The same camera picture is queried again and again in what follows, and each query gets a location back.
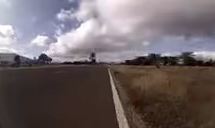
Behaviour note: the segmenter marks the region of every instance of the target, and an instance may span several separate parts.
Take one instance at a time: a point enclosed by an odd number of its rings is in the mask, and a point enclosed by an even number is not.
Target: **field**
[[[111,69],[131,128],[215,128],[215,67]]]

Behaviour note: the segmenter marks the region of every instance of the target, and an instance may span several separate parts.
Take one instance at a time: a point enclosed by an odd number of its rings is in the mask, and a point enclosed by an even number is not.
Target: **tree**
[[[49,56],[47,56],[46,54],[42,53],[42,54],[39,56],[38,60],[39,60],[40,62],[42,62],[43,64],[47,64],[47,63],[51,63],[53,59],[50,58]]]
[[[89,59],[91,60],[91,63],[96,63],[96,53],[92,52]]]
[[[21,65],[21,57],[19,55],[16,55],[14,57],[14,62],[15,62],[15,65],[18,67]]]
[[[195,66],[197,61],[193,57],[193,52],[183,52],[180,56],[183,59],[183,64],[187,66]]]
[[[148,56],[147,56],[150,64],[152,64],[152,65],[158,64],[160,57],[161,57],[160,54],[155,54],[155,53],[148,54]]]

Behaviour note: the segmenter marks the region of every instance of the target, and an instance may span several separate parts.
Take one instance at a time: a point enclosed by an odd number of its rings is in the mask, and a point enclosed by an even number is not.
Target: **gray cloud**
[[[215,37],[215,0],[81,0],[72,15],[81,25],[59,35],[48,54],[136,51],[153,39]]]

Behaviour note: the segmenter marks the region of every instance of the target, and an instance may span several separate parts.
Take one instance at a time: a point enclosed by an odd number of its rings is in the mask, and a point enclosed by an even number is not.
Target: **white building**
[[[0,65],[11,65],[14,64],[14,58],[17,54],[15,53],[0,53]],[[20,56],[21,63],[28,63],[31,59]]]

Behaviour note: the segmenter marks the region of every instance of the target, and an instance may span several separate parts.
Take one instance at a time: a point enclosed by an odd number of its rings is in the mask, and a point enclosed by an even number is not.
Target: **cloud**
[[[197,51],[193,53],[196,59],[208,61],[210,59],[215,60],[214,51]]]
[[[81,0],[78,10],[58,15],[81,25],[57,37],[46,51],[53,56],[142,50],[165,37],[215,38],[215,0]]]
[[[56,15],[56,18],[59,21],[71,20],[74,18],[74,12],[73,12],[73,10],[61,9],[60,12]]]
[[[30,42],[30,45],[37,47],[47,47],[49,42],[50,39],[48,36],[38,35]]]
[[[17,36],[11,25],[0,24],[0,52],[17,53]]]

